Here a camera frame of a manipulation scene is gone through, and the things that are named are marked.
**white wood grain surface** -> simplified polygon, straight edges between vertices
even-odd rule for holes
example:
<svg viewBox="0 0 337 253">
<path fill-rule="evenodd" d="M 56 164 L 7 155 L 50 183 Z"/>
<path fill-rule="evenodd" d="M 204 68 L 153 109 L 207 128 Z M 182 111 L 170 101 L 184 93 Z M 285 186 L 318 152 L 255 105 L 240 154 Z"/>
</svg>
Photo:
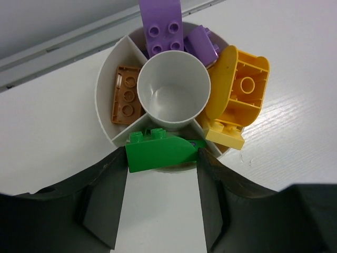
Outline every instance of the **white wood grain surface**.
<svg viewBox="0 0 337 253">
<path fill-rule="evenodd" d="M 337 182 L 336 13 L 333 0 L 227 0 L 184 19 L 271 63 L 263 110 L 227 166 L 275 190 Z M 109 51 L 0 94 L 0 192 L 35 192 L 113 151 L 94 107 Z M 206 252 L 195 170 L 128 175 L 115 252 Z"/>
</svg>

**white cup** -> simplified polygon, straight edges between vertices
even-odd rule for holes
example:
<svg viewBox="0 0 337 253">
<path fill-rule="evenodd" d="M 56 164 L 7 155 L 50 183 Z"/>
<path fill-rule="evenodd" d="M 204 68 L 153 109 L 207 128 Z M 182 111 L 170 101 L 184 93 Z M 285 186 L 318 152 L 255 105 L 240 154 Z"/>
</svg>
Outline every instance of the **white cup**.
<svg viewBox="0 0 337 253">
<path fill-rule="evenodd" d="M 210 98 L 211 81 L 205 66 L 193 55 L 165 51 L 142 67 L 137 93 L 153 122 L 174 130 L 202 112 Z"/>
</svg>

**yellow curved block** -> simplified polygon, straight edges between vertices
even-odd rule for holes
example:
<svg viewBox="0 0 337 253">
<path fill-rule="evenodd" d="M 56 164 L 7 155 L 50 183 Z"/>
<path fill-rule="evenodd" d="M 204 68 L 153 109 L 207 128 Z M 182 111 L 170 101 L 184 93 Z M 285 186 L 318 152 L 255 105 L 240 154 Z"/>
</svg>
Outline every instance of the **yellow curved block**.
<svg viewBox="0 0 337 253">
<path fill-rule="evenodd" d="M 226 147 L 241 149 L 242 128 L 260 114 L 269 76 L 269 62 L 228 46 L 209 69 L 211 95 L 197 118 L 206 139 Z"/>
<path fill-rule="evenodd" d="M 212 89 L 206 106 L 210 120 L 246 127 L 260 113 L 269 62 L 228 46 L 209 70 Z"/>
</svg>

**purple block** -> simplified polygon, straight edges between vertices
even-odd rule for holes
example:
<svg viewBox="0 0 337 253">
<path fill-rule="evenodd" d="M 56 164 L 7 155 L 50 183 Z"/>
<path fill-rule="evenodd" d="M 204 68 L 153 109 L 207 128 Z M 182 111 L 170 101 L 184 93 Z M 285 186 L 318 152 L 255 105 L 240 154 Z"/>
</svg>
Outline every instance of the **purple block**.
<svg viewBox="0 0 337 253">
<path fill-rule="evenodd" d="M 205 66 L 211 65 L 217 60 L 220 49 L 212 44 L 211 31 L 202 25 L 193 29 L 184 39 L 186 52 L 197 57 Z"/>
<path fill-rule="evenodd" d="M 184 50 L 180 0 L 139 0 L 150 57 L 167 50 Z"/>
</svg>

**green block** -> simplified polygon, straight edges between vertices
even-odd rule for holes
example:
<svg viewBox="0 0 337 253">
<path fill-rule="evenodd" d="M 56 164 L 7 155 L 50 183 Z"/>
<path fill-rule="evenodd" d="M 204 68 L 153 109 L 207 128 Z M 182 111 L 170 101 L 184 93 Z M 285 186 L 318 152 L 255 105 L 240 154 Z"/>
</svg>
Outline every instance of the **green block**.
<svg viewBox="0 0 337 253">
<path fill-rule="evenodd" d="M 185 140 L 166 133 L 161 128 L 130 134 L 126 148 L 130 172 L 139 172 L 186 162 L 195 162 L 197 149 L 204 148 L 203 140 Z"/>
</svg>

